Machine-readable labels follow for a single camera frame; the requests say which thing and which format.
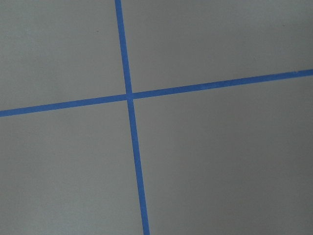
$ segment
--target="floor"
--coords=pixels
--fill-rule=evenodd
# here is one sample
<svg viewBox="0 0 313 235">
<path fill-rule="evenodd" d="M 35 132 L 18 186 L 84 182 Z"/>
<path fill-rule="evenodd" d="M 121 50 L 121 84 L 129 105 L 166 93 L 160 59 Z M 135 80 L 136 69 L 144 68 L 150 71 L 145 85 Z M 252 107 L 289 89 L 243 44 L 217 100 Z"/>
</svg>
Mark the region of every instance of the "floor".
<svg viewBox="0 0 313 235">
<path fill-rule="evenodd" d="M 0 1 L 0 234 L 313 234 L 312 12 Z"/>
</svg>

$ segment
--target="blue line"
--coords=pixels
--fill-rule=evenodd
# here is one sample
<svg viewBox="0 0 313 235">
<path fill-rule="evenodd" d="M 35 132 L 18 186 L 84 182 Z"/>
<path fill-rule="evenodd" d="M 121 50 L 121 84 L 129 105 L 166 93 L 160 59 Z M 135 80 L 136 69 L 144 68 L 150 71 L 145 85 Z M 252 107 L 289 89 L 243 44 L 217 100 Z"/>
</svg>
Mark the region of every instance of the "blue line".
<svg viewBox="0 0 313 235">
<path fill-rule="evenodd" d="M 302 71 L 297 71 L 297 72 L 285 72 L 285 73 L 263 75 L 263 76 L 257 76 L 257 77 L 247 77 L 247 78 L 233 79 L 233 80 L 227 80 L 227 81 L 221 81 L 221 82 L 210 82 L 210 83 L 203 83 L 203 84 L 183 86 L 183 87 L 166 88 L 166 89 L 160 89 L 160 90 L 154 90 L 154 91 L 136 92 L 133 94 L 133 99 L 140 99 L 140 98 L 147 98 L 147 97 L 154 97 L 154 96 L 168 95 L 168 94 L 178 94 L 178 93 L 184 93 L 184 92 L 209 90 L 209 89 L 215 89 L 215 88 L 231 87 L 231 86 L 238 86 L 238 85 L 244 85 L 244 84 L 268 82 L 268 81 L 312 76 L 312 75 L 313 75 L 313 70 L 302 70 Z"/>
<path fill-rule="evenodd" d="M 18 108 L 18 109 L 9 109 L 9 110 L 0 111 L 0 117 L 20 115 L 20 114 L 29 114 L 29 113 L 43 112 L 43 111 L 56 110 L 56 109 L 67 109 L 67 108 L 93 105 L 93 104 L 111 103 L 111 102 L 122 101 L 126 99 L 127 98 L 125 94 L 119 94 L 119 95 L 106 96 L 106 97 L 100 97 L 100 98 L 82 99 L 82 100 L 68 101 L 68 102 L 63 102 L 63 103 L 45 104 L 45 105 L 38 105 L 38 106 Z"/>
<path fill-rule="evenodd" d="M 144 235 L 150 235 L 148 212 L 147 212 L 146 197 L 145 197 L 141 160 L 140 160 L 136 117 L 135 117 L 135 110 L 134 110 L 131 73 L 129 69 L 129 61 L 128 61 L 128 55 L 127 55 L 127 46 L 126 46 L 126 37 L 125 37 L 121 0 L 115 0 L 115 9 L 116 9 L 118 35 L 119 35 L 122 63 L 123 63 L 125 89 L 126 89 L 126 95 L 127 95 L 128 115 L 129 115 L 129 123 L 130 123 L 130 128 L 131 128 L 131 136 L 132 136 L 132 144 L 133 144 L 134 164 L 135 164 L 136 179 L 137 179 L 142 229 L 143 229 Z"/>
</svg>

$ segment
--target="gray panel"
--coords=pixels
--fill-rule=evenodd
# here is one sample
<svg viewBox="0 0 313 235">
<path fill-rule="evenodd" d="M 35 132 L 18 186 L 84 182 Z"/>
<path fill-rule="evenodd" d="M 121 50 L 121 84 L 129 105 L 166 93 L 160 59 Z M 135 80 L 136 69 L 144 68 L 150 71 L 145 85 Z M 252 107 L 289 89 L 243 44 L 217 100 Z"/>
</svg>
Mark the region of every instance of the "gray panel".
<svg viewBox="0 0 313 235">
<path fill-rule="evenodd" d="M 312 69 L 311 0 L 132 0 L 134 91 Z"/>
<path fill-rule="evenodd" d="M 124 94 L 114 1 L 0 1 L 0 109 Z"/>
<path fill-rule="evenodd" d="M 0 118 L 0 234 L 142 234 L 127 105 Z"/>
<path fill-rule="evenodd" d="M 313 77 L 135 101 L 151 235 L 313 234 Z"/>
</svg>

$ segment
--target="gray floor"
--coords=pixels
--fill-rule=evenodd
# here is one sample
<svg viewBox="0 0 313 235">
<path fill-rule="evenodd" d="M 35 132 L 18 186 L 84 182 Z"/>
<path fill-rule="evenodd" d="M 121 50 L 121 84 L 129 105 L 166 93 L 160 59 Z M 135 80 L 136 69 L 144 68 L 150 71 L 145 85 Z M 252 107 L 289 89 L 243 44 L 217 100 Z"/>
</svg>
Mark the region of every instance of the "gray floor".
<svg viewBox="0 0 313 235">
<path fill-rule="evenodd" d="M 313 1 L 123 0 L 133 91 L 313 69 Z M 0 1 L 0 110 L 125 93 L 113 0 Z M 313 77 L 134 101 L 151 235 L 313 234 Z M 126 101 L 0 118 L 0 234 L 143 234 Z"/>
</svg>

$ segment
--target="blue grid line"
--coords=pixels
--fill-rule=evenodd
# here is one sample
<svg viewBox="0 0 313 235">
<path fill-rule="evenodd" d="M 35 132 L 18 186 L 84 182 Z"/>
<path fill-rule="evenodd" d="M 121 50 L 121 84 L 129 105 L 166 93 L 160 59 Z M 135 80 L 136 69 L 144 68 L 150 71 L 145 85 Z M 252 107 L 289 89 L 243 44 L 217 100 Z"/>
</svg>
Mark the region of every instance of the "blue grid line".
<svg viewBox="0 0 313 235">
<path fill-rule="evenodd" d="M 135 109 L 134 109 L 131 73 L 129 69 L 128 55 L 127 55 L 127 45 L 126 45 L 121 0 L 115 0 L 115 9 L 116 9 L 119 43 L 120 43 L 120 48 L 121 48 L 123 72 L 124 72 L 124 79 L 125 79 L 129 123 L 130 123 L 130 128 L 131 128 L 131 136 L 132 136 L 132 144 L 133 144 L 134 164 L 135 164 L 135 171 L 136 171 L 136 180 L 137 180 L 137 188 L 138 188 L 138 196 L 139 196 L 139 204 L 140 204 L 140 212 L 141 212 L 142 229 L 143 229 L 144 235 L 150 235 L 148 212 L 147 212 L 146 197 L 145 197 L 141 160 L 140 160 L 140 150 L 139 150 L 139 141 L 138 141 L 137 126 L 136 126 Z"/>
<path fill-rule="evenodd" d="M 256 77 L 239 78 L 239 79 L 220 81 L 220 82 L 209 82 L 209 83 L 190 85 L 190 86 L 165 88 L 165 89 L 159 89 L 159 90 L 153 90 L 153 91 L 135 92 L 135 93 L 130 93 L 130 94 L 118 94 L 118 95 L 105 96 L 105 97 L 99 97 L 99 98 L 68 101 L 68 102 L 63 102 L 63 103 L 54 103 L 54 104 L 31 106 L 31 107 L 25 107 L 25 108 L 2 110 L 0 111 L 0 117 L 44 112 L 44 111 L 50 111 L 50 110 L 56 110 L 56 109 L 74 108 L 74 107 L 86 106 L 86 105 L 111 103 L 111 102 L 127 100 L 128 97 L 133 97 L 133 99 L 141 99 L 141 98 L 148 98 L 148 97 L 154 97 L 154 96 L 160 96 L 160 95 L 203 91 L 203 90 L 230 87 L 230 86 L 239 86 L 239 85 L 251 84 L 251 83 L 269 82 L 269 81 L 276 81 L 276 80 L 283 80 L 283 79 L 290 79 L 290 78 L 300 78 L 300 77 L 305 77 L 305 76 L 313 76 L 313 69 L 301 70 L 301 71 L 295 71 L 295 72 L 277 73 L 277 74 L 271 74 L 271 75 L 261 75 L 261 76 L 256 76 Z"/>
</svg>

